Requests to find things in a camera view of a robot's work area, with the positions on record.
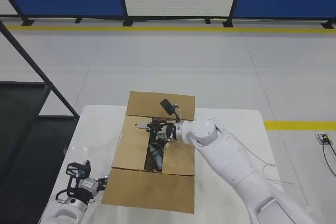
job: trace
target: cardboard box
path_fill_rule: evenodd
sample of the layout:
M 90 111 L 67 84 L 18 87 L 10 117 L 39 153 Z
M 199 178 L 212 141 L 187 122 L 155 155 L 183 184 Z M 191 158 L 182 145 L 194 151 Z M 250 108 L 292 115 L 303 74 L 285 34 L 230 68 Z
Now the cardboard box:
M 182 120 L 194 119 L 194 96 L 130 92 L 102 204 L 194 213 L 194 147 L 170 141 L 162 172 L 148 171 L 149 133 L 135 127 L 152 118 L 175 119 L 160 105 L 164 99 L 179 105 Z

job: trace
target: yellow floor line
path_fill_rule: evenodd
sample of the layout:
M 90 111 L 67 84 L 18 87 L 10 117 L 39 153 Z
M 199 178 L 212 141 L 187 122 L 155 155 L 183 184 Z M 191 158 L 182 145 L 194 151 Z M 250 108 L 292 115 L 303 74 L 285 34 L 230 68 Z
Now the yellow floor line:
M 245 27 L 173 27 L 173 26 L 7 26 L 9 30 L 35 31 L 190 31 L 190 32 L 275 32 L 290 34 L 336 34 L 336 29 L 288 29 Z
M 264 124 L 266 130 L 336 130 L 336 122 L 287 122 L 267 120 Z

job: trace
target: white partition panel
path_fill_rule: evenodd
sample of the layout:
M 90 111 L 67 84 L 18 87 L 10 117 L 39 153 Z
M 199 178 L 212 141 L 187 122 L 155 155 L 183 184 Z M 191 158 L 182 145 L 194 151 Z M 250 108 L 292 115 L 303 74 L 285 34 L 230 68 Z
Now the white partition panel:
M 8 0 L 0 0 L 0 15 L 17 15 Z
M 228 16 L 233 0 L 126 0 L 128 16 Z

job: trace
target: power outlet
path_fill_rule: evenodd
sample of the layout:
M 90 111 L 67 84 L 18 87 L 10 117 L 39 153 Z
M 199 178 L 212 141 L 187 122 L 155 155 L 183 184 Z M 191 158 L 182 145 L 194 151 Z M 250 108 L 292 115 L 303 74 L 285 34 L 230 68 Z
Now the power outlet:
M 316 138 L 318 139 L 319 144 L 324 144 L 326 146 L 328 146 L 329 144 L 327 142 L 323 142 L 323 135 L 327 135 L 327 137 L 330 140 L 330 145 L 333 145 L 334 143 L 332 142 L 331 137 L 327 134 L 327 133 L 315 133 Z

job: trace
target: floor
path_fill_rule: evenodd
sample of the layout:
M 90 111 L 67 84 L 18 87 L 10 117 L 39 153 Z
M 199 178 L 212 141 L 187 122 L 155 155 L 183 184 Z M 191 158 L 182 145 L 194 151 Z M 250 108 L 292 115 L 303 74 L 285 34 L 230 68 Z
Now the floor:
M 5 23 L 19 24 L 15 20 Z M 35 25 L 68 23 L 73 25 L 73 21 L 41 19 Z M 94 25 L 121 24 L 98 21 Z M 174 25 L 200 26 L 194 22 Z M 320 28 L 317 22 L 250 21 L 236 26 Z M 255 109 L 264 120 L 336 121 L 336 34 L 12 33 L 78 113 L 87 104 L 126 105 L 129 91 L 137 90 L 194 95 L 198 108 Z M 1 34 L 0 81 L 40 81 Z M 70 114 L 54 95 L 41 113 Z M 281 179 L 294 183 L 283 184 L 284 191 L 308 205 L 325 223 L 336 223 L 336 179 L 325 164 L 315 131 L 267 132 Z M 328 134 L 336 150 L 336 131 Z M 332 154 L 327 154 L 336 169 Z

